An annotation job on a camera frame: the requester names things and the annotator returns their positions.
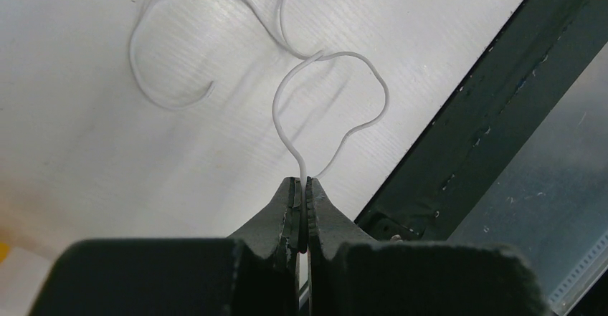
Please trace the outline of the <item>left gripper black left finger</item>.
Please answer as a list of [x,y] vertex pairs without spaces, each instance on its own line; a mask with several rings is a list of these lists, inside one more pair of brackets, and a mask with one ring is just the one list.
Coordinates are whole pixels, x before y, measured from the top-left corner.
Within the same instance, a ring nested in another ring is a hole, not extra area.
[[224,238],[86,239],[55,261],[31,315],[296,315],[300,182]]

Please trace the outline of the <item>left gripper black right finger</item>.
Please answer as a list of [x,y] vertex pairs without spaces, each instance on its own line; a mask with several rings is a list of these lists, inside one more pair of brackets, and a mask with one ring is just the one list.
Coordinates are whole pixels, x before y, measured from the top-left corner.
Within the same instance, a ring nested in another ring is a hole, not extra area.
[[500,244],[378,241],[306,186],[312,315],[548,315],[523,257]]

